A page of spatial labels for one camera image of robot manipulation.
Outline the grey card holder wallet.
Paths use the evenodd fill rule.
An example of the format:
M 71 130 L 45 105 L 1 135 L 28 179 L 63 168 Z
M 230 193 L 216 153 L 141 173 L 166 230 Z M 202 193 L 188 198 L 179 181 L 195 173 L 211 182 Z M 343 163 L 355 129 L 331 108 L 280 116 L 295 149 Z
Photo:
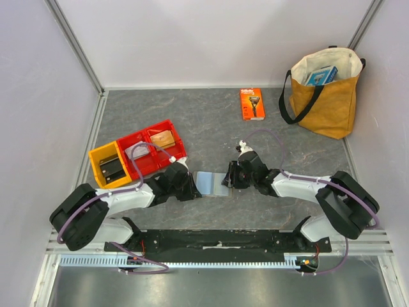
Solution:
M 194 172 L 194 182 L 197 190 L 204 197 L 232 197 L 233 190 L 222 185 L 225 173 L 212 173 L 205 171 Z

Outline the gold credit card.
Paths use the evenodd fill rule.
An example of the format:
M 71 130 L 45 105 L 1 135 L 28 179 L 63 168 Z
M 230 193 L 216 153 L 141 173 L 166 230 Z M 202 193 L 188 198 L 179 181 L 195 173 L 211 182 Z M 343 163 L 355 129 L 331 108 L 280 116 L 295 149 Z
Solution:
M 151 142 L 163 149 L 172 147 L 176 143 L 171 130 L 164 130 L 152 135 Z

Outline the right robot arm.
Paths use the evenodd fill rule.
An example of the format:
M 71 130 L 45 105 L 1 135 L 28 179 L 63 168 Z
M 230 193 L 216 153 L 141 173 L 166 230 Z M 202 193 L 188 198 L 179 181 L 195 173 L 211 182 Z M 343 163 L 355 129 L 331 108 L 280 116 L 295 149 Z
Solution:
M 276 198 L 296 198 L 318 204 L 323 213 L 307 217 L 293 235 L 294 247 L 309 251 L 319 240 L 333 235 L 357 239 L 371 221 L 378 222 L 378 202 L 344 171 L 325 177 L 301 176 L 270 169 L 251 150 L 229 163 L 222 180 L 228 188 L 253 186 L 260 194 Z

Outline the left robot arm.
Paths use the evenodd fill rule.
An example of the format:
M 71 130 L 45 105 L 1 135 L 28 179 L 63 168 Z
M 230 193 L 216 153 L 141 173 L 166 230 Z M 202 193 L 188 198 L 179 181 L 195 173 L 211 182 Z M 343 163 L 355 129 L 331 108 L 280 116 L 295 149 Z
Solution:
M 49 221 L 58 233 L 57 242 L 70 251 L 78 251 L 92 242 L 108 241 L 134 251 L 141 243 L 135 226 L 126 218 L 111 217 L 163 204 L 170 197 L 178 201 L 202 197 L 183 159 L 134 185 L 94 189 L 88 183 L 81 184 L 52 212 Z

